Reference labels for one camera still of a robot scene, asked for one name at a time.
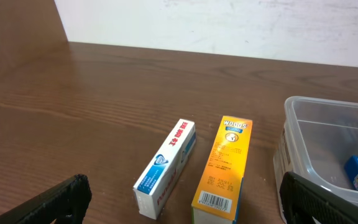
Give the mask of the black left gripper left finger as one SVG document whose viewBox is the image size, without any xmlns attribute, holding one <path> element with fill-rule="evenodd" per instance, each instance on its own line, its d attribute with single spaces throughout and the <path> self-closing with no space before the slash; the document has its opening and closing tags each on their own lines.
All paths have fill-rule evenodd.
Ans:
<svg viewBox="0 0 358 224">
<path fill-rule="evenodd" d="M 88 177 L 76 174 L 0 215 L 0 224 L 82 224 L 92 198 Z"/>
</svg>

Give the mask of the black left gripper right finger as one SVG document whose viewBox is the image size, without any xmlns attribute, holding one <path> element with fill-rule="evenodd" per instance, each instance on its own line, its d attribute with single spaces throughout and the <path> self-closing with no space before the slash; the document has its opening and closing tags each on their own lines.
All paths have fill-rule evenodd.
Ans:
<svg viewBox="0 0 358 224">
<path fill-rule="evenodd" d="M 294 172 L 284 174 L 280 198 L 287 224 L 358 224 L 358 206 Z"/>
</svg>

